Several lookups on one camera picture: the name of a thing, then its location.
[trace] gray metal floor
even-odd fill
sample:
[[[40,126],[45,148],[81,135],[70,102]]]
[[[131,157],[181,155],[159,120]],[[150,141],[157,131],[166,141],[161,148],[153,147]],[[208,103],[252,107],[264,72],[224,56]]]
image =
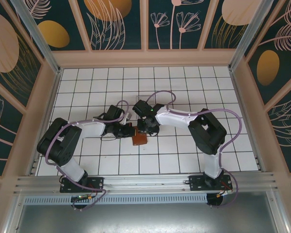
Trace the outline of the gray metal floor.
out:
[[[25,206],[18,233],[275,233],[265,193],[240,193],[226,208],[195,204]]]

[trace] cable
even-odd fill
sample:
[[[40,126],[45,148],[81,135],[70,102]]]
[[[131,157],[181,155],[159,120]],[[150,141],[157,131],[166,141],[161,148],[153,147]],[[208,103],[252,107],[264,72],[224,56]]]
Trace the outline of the cable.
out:
[[[78,125],[78,124],[82,124],[82,123],[91,123],[91,122],[100,122],[100,123],[112,123],[112,122],[117,122],[117,121],[121,121],[125,115],[128,113],[128,110],[129,110],[129,104],[126,100],[120,100],[116,105],[118,105],[119,103],[121,102],[124,102],[126,104],[126,111],[124,111],[124,114],[119,117],[118,119],[115,119],[115,120],[98,120],[98,119],[92,119],[92,120],[81,120],[81,121],[76,121],[76,122],[71,122],[71,123],[68,123],[66,124],[65,126],[63,126],[58,132],[57,134],[54,136],[53,140],[51,141],[51,143],[49,144],[49,147],[48,147],[48,150],[45,154],[45,162],[47,165],[51,165],[51,166],[55,166],[56,169],[63,174],[64,177],[66,177],[70,182],[72,182],[74,185],[80,187],[80,188],[84,188],[84,189],[88,189],[88,190],[91,190],[91,191],[103,191],[103,194],[96,199],[96,201],[94,201],[92,204],[90,205],[87,205],[86,207],[84,207],[83,209],[79,209],[79,211],[83,211],[83,210],[87,210],[89,208],[91,208],[92,206],[94,206],[98,201],[100,201],[100,199],[106,195],[107,193],[107,190],[105,189],[98,189],[98,188],[89,188],[89,187],[86,187],[86,186],[83,186],[77,182],[75,182],[74,180],[72,180],[57,164],[55,163],[50,163],[49,162],[49,152],[51,150],[51,148],[53,147],[55,141],[57,140],[58,136],[69,126],[71,125]]]
[[[224,205],[220,205],[220,207],[226,207],[226,206],[229,206],[229,205],[231,205],[235,200],[236,200],[236,198],[237,198],[237,196],[238,196],[238,191],[239,191],[239,189],[238,189],[238,183],[237,183],[237,181],[236,181],[236,178],[235,178],[235,176],[232,174],[232,173],[230,173],[229,171],[227,171],[226,169],[224,169],[223,167],[222,167],[222,163],[221,163],[221,157],[222,157],[222,151],[223,151],[223,149],[224,148],[226,148],[229,144],[231,144],[233,141],[235,141],[235,139],[241,134],[241,131],[242,131],[242,128],[243,128],[243,124],[242,124],[242,120],[241,120],[241,118],[237,115],[237,113],[235,113],[235,112],[233,112],[233,111],[231,111],[231,110],[229,110],[229,109],[211,109],[211,110],[207,110],[207,111],[203,111],[203,112],[199,112],[199,113],[188,113],[188,114],[185,114],[185,113],[179,113],[179,112],[175,112],[175,111],[172,111],[171,109],[169,109],[169,105],[170,104],[172,104],[173,102],[175,102],[175,100],[176,100],[176,95],[172,92],[172,91],[166,91],[166,90],[162,90],[162,91],[156,91],[156,92],[154,92],[152,95],[150,95],[148,98],[147,98],[147,100],[146,100],[146,102],[148,102],[154,95],[156,95],[156,94],[158,94],[158,93],[160,93],[160,92],[167,92],[167,93],[170,93],[174,98],[166,105],[166,109],[170,112],[170,113],[173,113],[173,114],[176,114],[176,115],[180,115],[180,116],[186,116],[186,117],[196,117],[196,116],[199,116],[199,115],[203,115],[203,114],[205,114],[205,113],[212,113],[212,112],[228,112],[228,113],[231,113],[231,114],[233,114],[236,118],[237,118],[237,120],[238,120],[238,122],[239,122],[239,129],[238,129],[238,132],[236,133],[236,135],[231,139],[231,140],[229,140],[228,142],[226,142],[223,146],[221,146],[220,147],[220,149],[219,149],[219,167],[224,171],[224,172],[226,172],[227,174],[229,174],[232,178],[233,178],[233,180],[234,180],[234,183],[235,183],[235,185],[236,185],[236,192],[235,192],[235,197],[234,197],[234,199],[232,200],[232,201],[230,201],[229,203],[227,203],[227,204],[224,204]]]

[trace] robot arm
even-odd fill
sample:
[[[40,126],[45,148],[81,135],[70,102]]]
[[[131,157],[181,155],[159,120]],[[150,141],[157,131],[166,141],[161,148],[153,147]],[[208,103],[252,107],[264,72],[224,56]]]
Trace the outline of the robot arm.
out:
[[[211,179],[220,176],[222,170],[218,149],[225,142],[226,130],[212,113],[188,116],[189,112],[173,109],[172,112],[180,113],[174,114],[162,104],[156,104],[152,108],[143,100],[138,101],[133,110],[141,118],[138,119],[138,129],[146,133],[158,133],[160,125],[189,128],[196,146],[204,153],[205,174]]]
[[[111,105],[107,113],[103,113],[95,119],[110,121],[118,119],[123,110]],[[80,139],[86,137],[99,137],[107,133],[112,133],[116,138],[132,137],[135,135],[135,129],[131,123],[126,123],[128,115],[121,122],[101,123],[101,122],[80,122],[77,126],[71,125],[67,127],[61,134],[60,139],[56,139],[52,146],[48,158],[51,159],[61,170],[69,176],[73,181],[86,186],[87,172],[82,169],[76,160],[73,158],[74,150]],[[54,139],[57,132],[68,122],[62,118],[57,118],[51,124],[47,132],[39,141],[37,150],[45,155],[51,141]]]

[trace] orange circle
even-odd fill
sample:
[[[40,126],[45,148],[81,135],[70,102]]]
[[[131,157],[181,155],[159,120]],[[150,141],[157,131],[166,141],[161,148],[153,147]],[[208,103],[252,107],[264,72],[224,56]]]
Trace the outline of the orange circle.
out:
[[[119,16],[116,14],[117,9],[122,18],[127,16],[131,10],[131,0],[84,0],[84,3],[93,16],[103,21],[119,20]]]

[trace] black grid line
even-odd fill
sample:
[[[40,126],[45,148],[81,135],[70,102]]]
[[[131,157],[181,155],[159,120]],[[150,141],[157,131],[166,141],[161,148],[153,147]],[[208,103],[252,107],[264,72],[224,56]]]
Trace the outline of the black grid line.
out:
[[[188,100],[189,100],[189,106],[190,106],[190,112],[192,111],[191,109],[191,103],[190,103],[190,96],[189,96],[189,90],[188,90],[188,83],[186,82],[186,74],[185,74],[185,68],[183,67],[183,71],[184,71],[184,77],[185,77],[185,84],[186,84],[186,89],[187,89],[187,93],[188,93]],[[199,158],[198,158],[198,153],[196,153],[197,155],[197,161],[198,161],[198,167],[199,167],[199,171],[200,171],[200,163],[199,163]]]
[[[139,100],[139,96],[140,96],[140,94],[139,94],[140,93],[139,80],[140,80],[140,69],[138,68],[138,100]],[[140,146],[138,146],[138,157],[139,157],[138,172],[140,174]]]
[[[172,92],[172,86],[171,86],[171,78],[170,78],[170,69],[168,67],[168,72],[169,72],[169,82],[170,82],[170,91]],[[179,167],[179,173],[181,173],[180,170],[180,159],[179,159],[179,148],[178,148],[178,138],[177,138],[177,131],[175,128],[175,136],[176,136],[176,146],[177,146],[177,154],[178,154],[178,167]]]
[[[228,128],[229,128],[229,131],[230,131],[230,133],[231,133],[231,128],[230,128],[230,126],[229,126],[229,123],[228,123],[227,118],[226,118],[226,121],[227,121],[227,125],[228,125]],[[237,153],[236,153],[236,148],[235,148],[234,142],[232,142],[232,143],[233,143],[233,147],[234,147],[234,151],[235,151],[235,156],[236,156],[237,163],[238,163],[238,168],[239,168],[239,171],[241,171],[241,166],[239,165],[238,156],[237,156]]]
[[[123,91],[124,91],[124,68],[123,68],[123,75],[122,75],[122,98],[123,100]],[[119,142],[119,147],[118,147],[118,174],[120,174],[120,158],[121,158],[121,139]]]

